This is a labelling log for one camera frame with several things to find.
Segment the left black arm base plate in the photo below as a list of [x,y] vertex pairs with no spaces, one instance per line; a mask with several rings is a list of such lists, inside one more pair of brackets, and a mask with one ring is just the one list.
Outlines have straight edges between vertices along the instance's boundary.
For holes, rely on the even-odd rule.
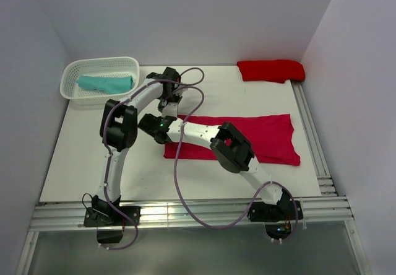
[[100,246],[118,244],[123,236],[126,226],[137,228],[140,221],[139,206],[120,206],[118,198],[112,205],[97,195],[85,193],[82,204],[85,208],[84,227],[97,229],[97,242]]

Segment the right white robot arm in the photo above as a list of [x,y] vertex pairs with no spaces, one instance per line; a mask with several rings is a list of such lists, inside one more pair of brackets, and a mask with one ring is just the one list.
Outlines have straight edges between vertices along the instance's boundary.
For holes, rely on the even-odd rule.
[[241,175],[256,190],[271,217],[281,219],[288,213],[291,194],[276,184],[257,159],[251,142],[232,123],[209,126],[173,116],[145,114],[138,128],[159,144],[177,143],[175,165],[186,144],[212,151],[223,169]]

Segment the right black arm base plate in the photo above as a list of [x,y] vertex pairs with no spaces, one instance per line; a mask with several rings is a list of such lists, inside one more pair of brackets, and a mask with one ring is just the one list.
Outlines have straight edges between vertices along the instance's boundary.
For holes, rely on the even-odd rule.
[[254,202],[247,214],[251,222],[263,222],[266,234],[274,240],[288,238],[293,232],[296,221],[303,220],[303,217],[301,203],[293,202],[291,199],[281,206]]

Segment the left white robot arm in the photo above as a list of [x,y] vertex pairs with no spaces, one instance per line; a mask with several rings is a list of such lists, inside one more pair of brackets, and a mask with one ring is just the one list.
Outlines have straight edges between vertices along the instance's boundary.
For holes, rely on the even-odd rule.
[[130,96],[105,103],[100,126],[100,136],[108,154],[98,192],[92,198],[92,206],[102,205],[98,218],[106,225],[113,225],[121,217],[121,210],[113,204],[121,197],[121,176],[127,153],[138,134],[138,115],[152,101],[160,106],[172,101],[172,93],[181,85],[181,75],[167,67],[163,73],[150,73],[146,80]]

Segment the magenta t shirt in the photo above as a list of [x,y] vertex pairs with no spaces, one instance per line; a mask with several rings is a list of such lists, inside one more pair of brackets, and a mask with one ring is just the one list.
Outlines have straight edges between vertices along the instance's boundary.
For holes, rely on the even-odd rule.
[[[260,163],[282,164],[298,167],[300,156],[292,143],[294,127],[290,114],[258,117],[211,117],[191,116],[188,122],[209,126],[232,123],[252,143],[253,151]],[[175,159],[178,143],[165,144],[163,157]],[[179,159],[216,160],[207,148],[183,143]]]

